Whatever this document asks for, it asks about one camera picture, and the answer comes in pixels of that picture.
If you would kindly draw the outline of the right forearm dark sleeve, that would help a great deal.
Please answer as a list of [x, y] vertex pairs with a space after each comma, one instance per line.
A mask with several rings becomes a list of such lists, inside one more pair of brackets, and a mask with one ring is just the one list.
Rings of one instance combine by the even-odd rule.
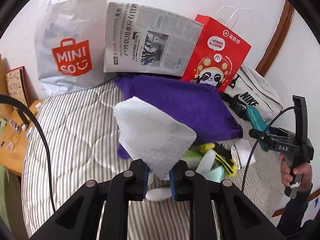
[[298, 192], [296, 198], [285, 206], [277, 228], [286, 239], [319, 239], [319, 211], [314, 219], [307, 220], [302, 225], [312, 186], [308, 191]]

